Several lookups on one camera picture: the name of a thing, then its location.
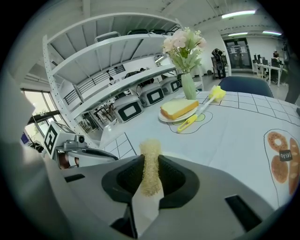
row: white plate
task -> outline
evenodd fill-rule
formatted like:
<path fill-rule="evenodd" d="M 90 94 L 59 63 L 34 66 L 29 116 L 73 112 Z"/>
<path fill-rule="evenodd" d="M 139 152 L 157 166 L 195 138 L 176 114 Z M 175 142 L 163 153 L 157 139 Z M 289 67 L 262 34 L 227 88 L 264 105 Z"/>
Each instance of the white plate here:
<path fill-rule="evenodd" d="M 188 119 L 190 116 L 192 116 L 196 111 L 197 111 L 197 108 L 198 107 L 195 107 L 193 110 L 187 112 L 186 114 L 176 118 L 175 120 L 172 120 L 172 119 L 168 119 L 166 118 L 160 111 L 159 109 L 159 113 L 158 113 L 158 118 L 163 121 L 163 122 L 178 122 L 178 121 L 181 121 L 181 120 L 185 120 L 185 119 Z"/>

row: bread slice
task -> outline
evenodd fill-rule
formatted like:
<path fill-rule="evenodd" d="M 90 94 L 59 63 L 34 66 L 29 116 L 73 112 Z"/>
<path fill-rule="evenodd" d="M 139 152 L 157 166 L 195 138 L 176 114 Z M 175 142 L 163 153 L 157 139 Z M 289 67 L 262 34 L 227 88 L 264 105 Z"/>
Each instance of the bread slice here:
<path fill-rule="evenodd" d="M 186 114 L 199 105 L 198 100 L 173 99 L 160 107 L 161 113 L 168 119 L 176 118 Z"/>

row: grid pattern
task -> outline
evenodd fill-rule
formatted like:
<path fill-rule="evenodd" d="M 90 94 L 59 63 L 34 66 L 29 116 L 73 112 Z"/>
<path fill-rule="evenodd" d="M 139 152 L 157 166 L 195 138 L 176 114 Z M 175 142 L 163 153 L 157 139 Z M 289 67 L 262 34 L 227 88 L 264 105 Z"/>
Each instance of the grid pattern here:
<path fill-rule="evenodd" d="M 198 92 L 196 99 L 200 104 L 205 104 L 209 100 L 208 94 L 209 92 Z M 179 94 L 176 98 L 185 98 L 184 93 Z M 298 106 L 271 97 L 243 92 L 226 92 L 220 103 L 213 101 L 211 105 L 233 107 L 261 113 L 300 126 L 300 116 L 296 112 Z"/>
<path fill-rule="evenodd" d="M 125 133 L 113 140 L 102 150 L 110 152 L 111 154 L 117 156 L 118 159 L 128 158 L 136 155 Z"/>

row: door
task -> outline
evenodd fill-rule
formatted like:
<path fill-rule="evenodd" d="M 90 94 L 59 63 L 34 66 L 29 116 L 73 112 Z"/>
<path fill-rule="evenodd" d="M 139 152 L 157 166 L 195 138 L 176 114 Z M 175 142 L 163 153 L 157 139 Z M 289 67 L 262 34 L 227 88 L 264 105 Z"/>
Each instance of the door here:
<path fill-rule="evenodd" d="M 250 51 L 245 38 L 226 40 L 225 45 L 229 54 L 231 68 L 252 68 Z"/>

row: ceiling light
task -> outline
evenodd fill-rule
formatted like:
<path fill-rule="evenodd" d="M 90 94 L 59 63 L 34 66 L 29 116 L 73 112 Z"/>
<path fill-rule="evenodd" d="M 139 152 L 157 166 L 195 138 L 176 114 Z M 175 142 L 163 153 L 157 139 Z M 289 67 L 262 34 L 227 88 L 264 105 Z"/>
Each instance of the ceiling light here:
<path fill-rule="evenodd" d="M 228 17 L 239 16 L 239 15 L 246 15 L 246 14 L 254 14 L 254 13 L 255 13 L 255 10 L 241 11 L 241 12 L 224 14 L 224 15 L 222 15 L 222 18 L 228 18 Z"/>
<path fill-rule="evenodd" d="M 247 32 L 240 32 L 240 33 L 233 33 L 233 34 L 228 34 L 228 36 L 236 36 L 236 35 L 246 35 L 248 34 Z"/>
<path fill-rule="evenodd" d="M 262 33 L 266 33 L 266 34 L 273 34 L 273 35 L 281 35 L 282 33 L 279 32 L 269 32 L 269 31 L 263 31 Z"/>

